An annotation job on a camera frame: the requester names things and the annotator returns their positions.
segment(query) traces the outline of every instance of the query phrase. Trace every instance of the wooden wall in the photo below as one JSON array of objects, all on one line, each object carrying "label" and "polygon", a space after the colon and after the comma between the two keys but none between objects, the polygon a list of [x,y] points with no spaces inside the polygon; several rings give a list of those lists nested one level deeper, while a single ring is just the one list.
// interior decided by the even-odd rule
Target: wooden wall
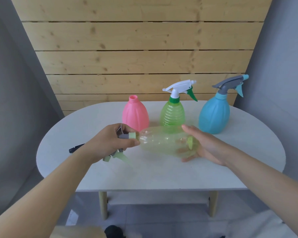
[{"label": "wooden wall", "polygon": [[245,72],[271,0],[12,2],[67,115],[130,94],[168,100],[162,88],[186,79],[210,99],[212,84]]}]

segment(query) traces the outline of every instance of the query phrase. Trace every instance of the white spray head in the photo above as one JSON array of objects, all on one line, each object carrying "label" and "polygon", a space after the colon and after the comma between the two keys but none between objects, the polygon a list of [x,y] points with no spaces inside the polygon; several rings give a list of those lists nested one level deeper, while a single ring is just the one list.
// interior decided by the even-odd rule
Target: white spray head
[{"label": "white spray head", "polygon": [[172,84],[171,86],[164,88],[162,91],[171,93],[171,98],[179,98],[180,93],[187,93],[187,90],[189,90],[192,86],[192,84],[195,84],[196,80],[185,80],[180,81],[177,83]]}]

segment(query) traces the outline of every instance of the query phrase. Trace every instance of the person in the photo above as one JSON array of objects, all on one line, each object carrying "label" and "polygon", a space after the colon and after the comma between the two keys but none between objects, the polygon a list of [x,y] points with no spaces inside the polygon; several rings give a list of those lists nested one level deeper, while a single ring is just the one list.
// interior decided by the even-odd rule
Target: person
[{"label": "person", "polygon": [[[119,139],[121,124],[106,126],[0,216],[0,238],[49,237],[70,196],[93,163],[119,148],[139,145],[136,139]],[[126,132],[135,132],[122,125]],[[229,168],[298,236],[298,182],[194,126],[182,126],[200,146],[188,162],[204,157]]]}]

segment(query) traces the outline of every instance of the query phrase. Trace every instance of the person's right arm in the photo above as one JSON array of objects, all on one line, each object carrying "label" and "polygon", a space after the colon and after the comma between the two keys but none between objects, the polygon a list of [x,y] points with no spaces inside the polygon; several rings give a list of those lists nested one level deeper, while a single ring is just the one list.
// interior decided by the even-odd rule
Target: person's right arm
[{"label": "person's right arm", "polygon": [[196,157],[228,167],[258,198],[269,206],[298,236],[298,182],[247,155],[213,135],[194,126],[183,130],[199,140],[201,146]]}]

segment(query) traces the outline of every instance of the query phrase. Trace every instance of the pink bottle neck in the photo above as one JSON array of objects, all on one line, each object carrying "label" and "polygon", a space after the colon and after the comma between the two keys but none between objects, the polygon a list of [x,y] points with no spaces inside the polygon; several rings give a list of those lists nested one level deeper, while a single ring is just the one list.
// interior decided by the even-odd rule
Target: pink bottle neck
[{"label": "pink bottle neck", "polygon": [[132,102],[132,103],[139,102],[138,96],[137,95],[131,95],[129,97],[129,102]]}]

